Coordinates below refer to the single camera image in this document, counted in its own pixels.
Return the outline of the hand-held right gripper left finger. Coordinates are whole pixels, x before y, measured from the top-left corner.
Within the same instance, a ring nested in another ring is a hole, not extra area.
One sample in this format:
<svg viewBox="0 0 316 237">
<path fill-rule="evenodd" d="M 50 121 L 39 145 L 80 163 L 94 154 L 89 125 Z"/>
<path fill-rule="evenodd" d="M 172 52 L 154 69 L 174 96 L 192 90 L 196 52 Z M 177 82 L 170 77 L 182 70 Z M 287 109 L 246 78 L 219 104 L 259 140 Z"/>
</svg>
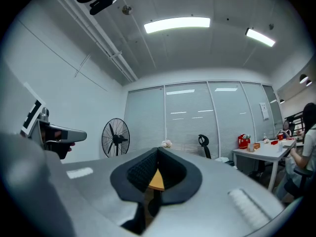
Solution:
<svg viewBox="0 0 316 237">
<path fill-rule="evenodd" d="M 142 181 L 156 155 L 63 164 L 29 139 L 0 133 L 0 178 L 39 236 L 158 237 L 156 222 L 146 224 Z"/>
</svg>

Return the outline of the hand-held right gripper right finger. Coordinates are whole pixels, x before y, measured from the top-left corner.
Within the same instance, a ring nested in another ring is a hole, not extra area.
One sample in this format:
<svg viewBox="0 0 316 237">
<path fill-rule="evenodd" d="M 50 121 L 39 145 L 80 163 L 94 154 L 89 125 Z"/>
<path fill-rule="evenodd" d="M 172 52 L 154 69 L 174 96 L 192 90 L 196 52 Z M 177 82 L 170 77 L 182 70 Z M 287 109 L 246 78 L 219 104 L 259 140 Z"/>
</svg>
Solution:
<svg viewBox="0 0 316 237">
<path fill-rule="evenodd" d="M 284 207 L 233 167 L 189 153 L 158 149 L 165 190 L 145 237 L 273 237 L 300 200 Z"/>
</svg>

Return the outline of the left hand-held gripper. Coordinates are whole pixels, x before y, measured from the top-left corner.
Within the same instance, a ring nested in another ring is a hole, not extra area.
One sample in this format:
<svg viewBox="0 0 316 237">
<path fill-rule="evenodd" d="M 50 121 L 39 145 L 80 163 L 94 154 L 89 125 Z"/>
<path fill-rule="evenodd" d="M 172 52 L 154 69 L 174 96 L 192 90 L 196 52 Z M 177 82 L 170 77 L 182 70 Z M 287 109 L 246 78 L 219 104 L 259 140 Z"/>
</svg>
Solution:
<svg viewBox="0 0 316 237">
<path fill-rule="evenodd" d="M 46 103 L 27 82 L 23 86 L 35 97 L 35 103 L 22 126 L 22 132 L 41 149 L 55 152 L 60 159 L 65 159 L 74 142 L 84 141 L 87 133 L 51 124 Z"/>
</svg>

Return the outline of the black standing fan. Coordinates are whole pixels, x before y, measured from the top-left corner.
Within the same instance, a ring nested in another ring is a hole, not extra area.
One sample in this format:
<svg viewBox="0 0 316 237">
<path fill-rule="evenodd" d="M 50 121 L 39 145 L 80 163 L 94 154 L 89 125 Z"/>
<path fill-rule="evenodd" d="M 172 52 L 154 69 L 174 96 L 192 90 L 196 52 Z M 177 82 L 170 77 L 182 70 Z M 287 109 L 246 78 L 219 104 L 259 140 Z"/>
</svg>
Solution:
<svg viewBox="0 0 316 237">
<path fill-rule="evenodd" d="M 106 157 L 125 155 L 130 145 L 130 133 L 126 123 L 113 118 L 105 125 L 101 135 L 101 146 Z"/>
</svg>

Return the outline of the black office chair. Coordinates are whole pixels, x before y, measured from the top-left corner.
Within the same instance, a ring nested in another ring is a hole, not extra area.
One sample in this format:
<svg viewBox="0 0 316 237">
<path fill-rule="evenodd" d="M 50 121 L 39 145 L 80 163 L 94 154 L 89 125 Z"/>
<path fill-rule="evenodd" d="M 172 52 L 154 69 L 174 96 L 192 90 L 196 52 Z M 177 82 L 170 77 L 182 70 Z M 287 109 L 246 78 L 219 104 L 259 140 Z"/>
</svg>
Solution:
<svg viewBox="0 0 316 237">
<path fill-rule="evenodd" d="M 204 152 L 207 158 L 211 159 L 211 154 L 208 148 L 209 140 L 205 135 L 198 135 L 198 142 L 204 148 Z"/>
</svg>

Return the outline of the round wooden table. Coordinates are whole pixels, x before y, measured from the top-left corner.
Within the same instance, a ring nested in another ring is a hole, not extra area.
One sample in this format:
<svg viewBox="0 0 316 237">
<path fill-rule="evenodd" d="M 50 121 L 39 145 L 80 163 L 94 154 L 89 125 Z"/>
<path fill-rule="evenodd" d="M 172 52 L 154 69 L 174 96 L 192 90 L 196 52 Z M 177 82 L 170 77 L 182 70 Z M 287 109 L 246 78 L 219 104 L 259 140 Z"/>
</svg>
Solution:
<svg viewBox="0 0 316 237">
<path fill-rule="evenodd" d="M 153 190 L 154 197 L 148 204 L 148 211 L 151 216 L 155 217 L 159 211 L 161 193 L 164 192 L 163 179 L 159 170 L 156 171 L 151 182 L 149 183 L 149 188 Z"/>
</svg>

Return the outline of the red gift box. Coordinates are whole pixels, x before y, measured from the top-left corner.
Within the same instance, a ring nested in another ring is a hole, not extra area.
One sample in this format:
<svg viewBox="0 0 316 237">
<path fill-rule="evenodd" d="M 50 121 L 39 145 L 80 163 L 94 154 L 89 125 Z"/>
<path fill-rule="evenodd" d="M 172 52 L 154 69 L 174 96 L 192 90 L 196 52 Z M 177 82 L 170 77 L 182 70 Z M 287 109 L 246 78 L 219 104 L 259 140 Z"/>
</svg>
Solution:
<svg viewBox="0 0 316 237">
<path fill-rule="evenodd" d="M 238 147 L 240 149 L 247 149 L 248 144 L 250 144 L 250 138 L 251 136 L 248 134 L 241 134 L 238 137 Z"/>
</svg>

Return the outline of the white rectangular desk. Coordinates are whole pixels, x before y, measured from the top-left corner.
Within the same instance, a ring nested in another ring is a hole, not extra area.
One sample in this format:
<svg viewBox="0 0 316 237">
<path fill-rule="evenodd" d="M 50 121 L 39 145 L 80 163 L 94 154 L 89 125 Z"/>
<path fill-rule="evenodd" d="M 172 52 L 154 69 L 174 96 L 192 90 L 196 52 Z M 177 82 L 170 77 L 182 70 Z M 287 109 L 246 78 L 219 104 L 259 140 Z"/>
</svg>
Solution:
<svg viewBox="0 0 316 237">
<path fill-rule="evenodd" d="M 237 165 L 237 156 L 243 156 L 247 158 L 268 161 L 272 163 L 272 173 L 268 186 L 268 190 L 272 192 L 277 176 L 277 169 L 279 161 L 289 153 L 291 148 L 296 148 L 296 139 L 290 138 L 289 140 L 277 140 L 277 144 L 261 143 L 259 149 L 254 152 L 249 152 L 247 149 L 235 149 L 233 150 L 234 163 Z"/>
</svg>

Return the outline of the white ceiling conduit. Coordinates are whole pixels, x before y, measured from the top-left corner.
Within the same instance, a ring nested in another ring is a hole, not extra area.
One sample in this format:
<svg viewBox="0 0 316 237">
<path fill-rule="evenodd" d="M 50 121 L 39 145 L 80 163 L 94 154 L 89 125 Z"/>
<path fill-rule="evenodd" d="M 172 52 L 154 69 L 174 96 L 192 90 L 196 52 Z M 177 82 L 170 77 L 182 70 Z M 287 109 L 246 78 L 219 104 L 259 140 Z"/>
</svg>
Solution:
<svg viewBox="0 0 316 237">
<path fill-rule="evenodd" d="M 58 0 L 58 2 L 129 82 L 138 80 L 138 77 L 124 59 L 122 52 L 117 49 L 99 23 L 89 14 L 85 5 L 76 5 L 75 0 Z"/>
</svg>

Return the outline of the black swivel chair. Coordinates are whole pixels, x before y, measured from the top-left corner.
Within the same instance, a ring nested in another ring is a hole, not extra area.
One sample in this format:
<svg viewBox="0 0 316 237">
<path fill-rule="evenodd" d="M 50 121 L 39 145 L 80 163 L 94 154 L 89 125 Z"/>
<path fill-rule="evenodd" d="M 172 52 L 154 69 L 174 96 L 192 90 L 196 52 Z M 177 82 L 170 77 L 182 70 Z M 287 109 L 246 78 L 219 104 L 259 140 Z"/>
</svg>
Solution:
<svg viewBox="0 0 316 237">
<path fill-rule="evenodd" d="M 285 190 L 290 193 L 295 199 L 302 197 L 305 194 L 305 186 L 314 173 L 307 169 L 300 169 L 298 166 L 294 168 L 294 173 L 301 177 L 299 186 L 297 186 L 292 179 L 288 180 L 284 185 Z"/>
</svg>

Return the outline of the white paper notice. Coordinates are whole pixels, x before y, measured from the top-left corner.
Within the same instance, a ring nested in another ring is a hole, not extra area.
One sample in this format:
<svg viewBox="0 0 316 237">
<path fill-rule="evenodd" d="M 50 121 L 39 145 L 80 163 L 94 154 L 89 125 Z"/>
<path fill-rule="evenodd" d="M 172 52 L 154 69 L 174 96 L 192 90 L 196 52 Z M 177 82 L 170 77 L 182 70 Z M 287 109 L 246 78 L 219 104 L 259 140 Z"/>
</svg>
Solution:
<svg viewBox="0 0 316 237">
<path fill-rule="evenodd" d="M 262 112 L 263 120 L 269 119 L 269 112 L 268 112 L 266 103 L 259 103 L 259 105 Z"/>
</svg>

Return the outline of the rectangular ceiling light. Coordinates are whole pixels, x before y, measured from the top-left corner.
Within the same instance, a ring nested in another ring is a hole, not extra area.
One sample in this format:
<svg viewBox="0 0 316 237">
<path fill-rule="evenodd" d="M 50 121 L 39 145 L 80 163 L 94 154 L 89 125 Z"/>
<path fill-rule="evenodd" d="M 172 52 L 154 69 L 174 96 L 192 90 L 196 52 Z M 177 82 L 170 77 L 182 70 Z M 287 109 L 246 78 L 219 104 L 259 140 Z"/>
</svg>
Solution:
<svg viewBox="0 0 316 237">
<path fill-rule="evenodd" d="M 177 28 L 209 28 L 210 18 L 178 17 L 158 20 L 144 25 L 147 34 Z"/>
<path fill-rule="evenodd" d="M 254 31 L 253 29 L 250 29 L 248 28 L 245 32 L 245 35 L 249 38 L 252 38 L 254 40 L 257 40 L 269 47 L 273 47 L 274 44 L 275 44 L 275 41 L 270 39 L 269 37 L 257 32 L 257 31 Z"/>
</svg>

